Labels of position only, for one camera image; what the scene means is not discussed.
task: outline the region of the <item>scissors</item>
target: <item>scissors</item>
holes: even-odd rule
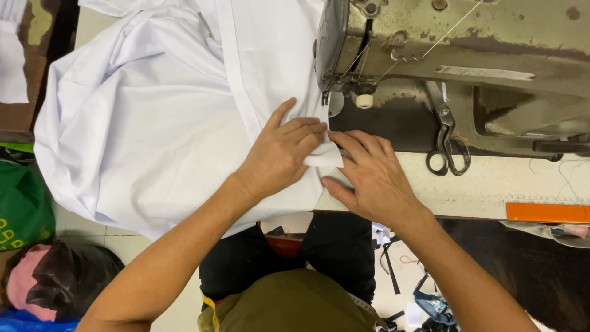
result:
[[[441,125],[437,136],[437,149],[426,156],[426,166],[433,174],[440,177],[447,175],[449,169],[455,176],[461,176],[467,172],[471,165],[471,155],[469,154],[467,145],[461,138],[451,136],[453,134],[453,129],[455,129],[455,118],[453,117],[453,114],[451,114],[451,110],[448,108],[447,103],[445,103],[443,94],[438,89],[437,83],[426,81],[425,85],[426,93],[428,93],[434,106],[434,114]],[[455,162],[453,161],[453,147],[451,146],[451,141],[457,144],[459,152],[463,156],[464,166],[460,170],[457,169]],[[436,155],[440,155],[443,160],[443,165],[439,170],[433,170],[432,166],[430,166],[430,160]]]

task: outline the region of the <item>green bag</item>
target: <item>green bag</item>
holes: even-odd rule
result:
[[[0,250],[20,248],[55,233],[42,179],[27,166],[0,161]]]

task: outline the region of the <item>black plastic bag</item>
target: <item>black plastic bag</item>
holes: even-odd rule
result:
[[[41,259],[33,278],[37,284],[27,294],[27,304],[55,310],[55,321],[81,319],[105,287],[125,267],[110,250],[88,244],[47,240],[30,243],[6,263],[0,296],[10,303],[6,286],[12,269],[33,246],[42,243],[51,249]]]

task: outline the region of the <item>industrial sewing machine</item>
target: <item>industrial sewing machine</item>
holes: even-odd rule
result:
[[[431,152],[446,112],[451,153],[456,138],[471,154],[590,156],[590,2],[478,2],[326,0],[317,82],[325,103],[344,97],[330,127]]]

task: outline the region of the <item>blue plastic bag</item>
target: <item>blue plastic bag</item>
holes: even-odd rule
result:
[[[74,332],[77,321],[40,321],[27,310],[8,309],[0,315],[0,332]]]

